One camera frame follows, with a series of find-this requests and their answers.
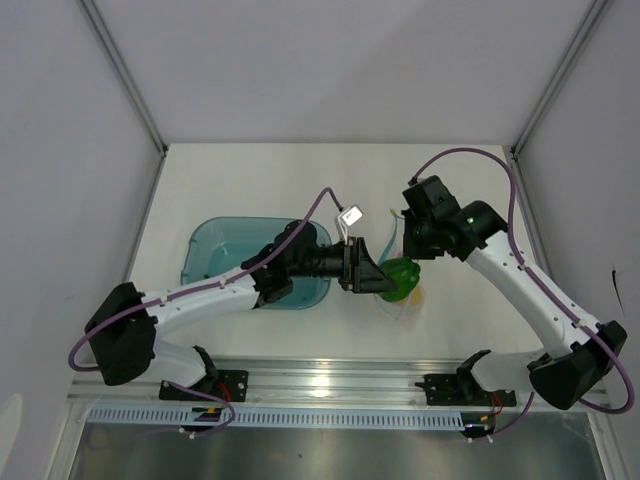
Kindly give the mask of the green toy bell pepper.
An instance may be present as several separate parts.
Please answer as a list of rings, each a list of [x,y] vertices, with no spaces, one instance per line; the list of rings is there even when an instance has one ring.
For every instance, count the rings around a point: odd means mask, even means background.
[[[419,264],[408,257],[387,259],[380,264],[381,270],[397,285],[394,293],[380,293],[385,302],[396,303],[406,299],[420,281]]]

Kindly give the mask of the clear zip top bag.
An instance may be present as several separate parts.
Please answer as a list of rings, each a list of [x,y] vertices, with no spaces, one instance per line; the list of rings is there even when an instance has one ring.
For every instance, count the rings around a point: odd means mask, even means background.
[[[414,323],[424,305],[424,289],[421,286],[421,268],[415,261],[403,255],[402,233],[404,216],[390,209],[393,219],[390,237],[379,256],[377,264],[394,280],[396,292],[376,294],[379,307],[390,318]]]

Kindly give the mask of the yellow toy orange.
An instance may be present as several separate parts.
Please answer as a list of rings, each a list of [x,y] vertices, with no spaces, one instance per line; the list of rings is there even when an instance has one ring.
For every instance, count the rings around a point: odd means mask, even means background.
[[[407,304],[411,307],[421,307],[424,303],[424,292],[422,289],[416,288],[407,297]]]

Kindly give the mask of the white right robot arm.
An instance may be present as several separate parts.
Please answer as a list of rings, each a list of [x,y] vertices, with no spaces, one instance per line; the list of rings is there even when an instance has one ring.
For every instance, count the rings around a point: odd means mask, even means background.
[[[450,255],[485,277],[517,310],[541,349],[500,354],[481,350],[457,369],[456,389],[468,403],[491,392],[536,393],[567,410],[614,366],[627,340],[616,321],[603,323],[572,301],[518,249],[507,222],[486,202],[461,207],[439,177],[412,179],[403,253],[412,260]]]

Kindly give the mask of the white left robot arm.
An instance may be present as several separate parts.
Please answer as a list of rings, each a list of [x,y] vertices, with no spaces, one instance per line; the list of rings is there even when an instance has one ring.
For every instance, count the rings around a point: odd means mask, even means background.
[[[131,282],[114,287],[85,326],[97,370],[108,386],[140,377],[175,383],[197,400],[216,390],[206,350],[182,347],[167,335],[205,320],[274,304],[294,291],[297,278],[334,279],[354,294],[394,293],[396,283],[375,263],[361,237],[320,245],[313,225],[286,225],[239,266],[173,290],[141,292]]]

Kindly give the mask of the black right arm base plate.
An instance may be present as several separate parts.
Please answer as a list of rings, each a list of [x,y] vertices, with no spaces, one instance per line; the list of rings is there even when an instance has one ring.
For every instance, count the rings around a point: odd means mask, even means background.
[[[414,386],[422,390],[429,406],[515,407],[517,398],[506,390],[488,391],[472,377],[458,374],[426,374]]]

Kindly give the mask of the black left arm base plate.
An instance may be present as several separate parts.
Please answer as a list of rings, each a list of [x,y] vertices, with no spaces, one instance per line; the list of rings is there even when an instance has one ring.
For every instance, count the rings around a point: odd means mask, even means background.
[[[189,390],[198,392],[198,395],[178,389],[168,382],[163,382],[159,389],[159,399],[164,401],[204,401],[209,396],[215,396],[228,402],[244,402],[248,381],[249,372],[246,370],[219,370],[216,379],[208,375],[189,387]]]

